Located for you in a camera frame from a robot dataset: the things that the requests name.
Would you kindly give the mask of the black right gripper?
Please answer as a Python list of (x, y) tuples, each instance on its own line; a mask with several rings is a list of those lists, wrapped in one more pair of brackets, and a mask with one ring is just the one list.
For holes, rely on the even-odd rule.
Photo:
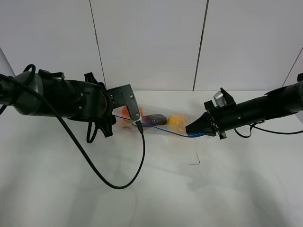
[(226, 131), (235, 129), (239, 126), (239, 116), (234, 111), (236, 107), (234, 101), (231, 101), (222, 107), (215, 107), (212, 101), (207, 101), (204, 105), (206, 112), (197, 120), (186, 126), (186, 133), (188, 136), (214, 137), (217, 132), (219, 138), (222, 140), (227, 138)]

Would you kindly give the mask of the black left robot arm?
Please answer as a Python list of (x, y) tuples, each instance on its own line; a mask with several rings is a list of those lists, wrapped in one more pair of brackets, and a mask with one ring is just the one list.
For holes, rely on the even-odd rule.
[(92, 143), (98, 130), (105, 137), (113, 135), (112, 105), (105, 85), (97, 82), (93, 73), (86, 73), (84, 81), (66, 80), (64, 73), (35, 70), (28, 65), (13, 81), (0, 80), (0, 103), (12, 105), (22, 115), (54, 117), (53, 111), (37, 96), (25, 91), (19, 82), (37, 92), (55, 109), (59, 116), (72, 121), (88, 122), (87, 143)]

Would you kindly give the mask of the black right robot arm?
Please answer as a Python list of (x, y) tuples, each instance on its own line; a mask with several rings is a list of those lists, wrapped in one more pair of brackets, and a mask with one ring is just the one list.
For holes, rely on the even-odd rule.
[(277, 88), (264, 96), (236, 103), (233, 97), (220, 89), (214, 101), (204, 103), (205, 110), (196, 121), (186, 126), (189, 136), (203, 134), (226, 138), (226, 132), (248, 125), (255, 128), (264, 121), (296, 114), (303, 109), (303, 75), (297, 83)]

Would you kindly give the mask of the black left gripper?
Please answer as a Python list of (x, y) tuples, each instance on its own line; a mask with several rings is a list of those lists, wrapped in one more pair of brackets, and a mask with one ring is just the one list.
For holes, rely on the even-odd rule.
[(92, 143), (98, 130), (101, 130), (105, 137), (112, 136), (112, 125), (116, 119), (112, 115), (113, 106), (104, 83), (97, 82), (91, 72), (86, 73), (84, 77), (86, 84), (81, 91), (84, 103), (80, 119), (89, 123), (86, 142)]

